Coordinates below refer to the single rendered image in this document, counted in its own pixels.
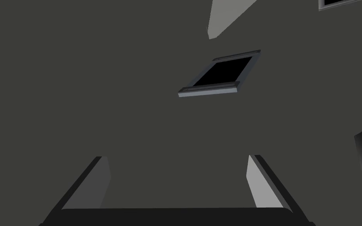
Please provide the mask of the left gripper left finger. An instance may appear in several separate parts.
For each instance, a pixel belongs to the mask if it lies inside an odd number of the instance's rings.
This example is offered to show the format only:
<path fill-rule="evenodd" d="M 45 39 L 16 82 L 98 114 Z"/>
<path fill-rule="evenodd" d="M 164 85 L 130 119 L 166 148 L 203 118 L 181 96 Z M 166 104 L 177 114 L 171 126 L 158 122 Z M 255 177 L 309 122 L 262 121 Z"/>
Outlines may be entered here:
<path fill-rule="evenodd" d="M 54 210 L 100 208 L 111 180 L 107 157 L 95 157 Z"/>

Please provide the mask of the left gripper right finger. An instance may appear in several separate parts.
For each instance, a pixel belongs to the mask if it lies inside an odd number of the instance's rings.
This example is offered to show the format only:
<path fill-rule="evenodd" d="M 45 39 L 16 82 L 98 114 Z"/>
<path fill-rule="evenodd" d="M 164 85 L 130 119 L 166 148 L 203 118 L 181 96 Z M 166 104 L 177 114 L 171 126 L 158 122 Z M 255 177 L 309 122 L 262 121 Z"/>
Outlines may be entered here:
<path fill-rule="evenodd" d="M 294 211 L 291 195 L 261 155 L 249 155 L 246 179 L 255 207 Z"/>

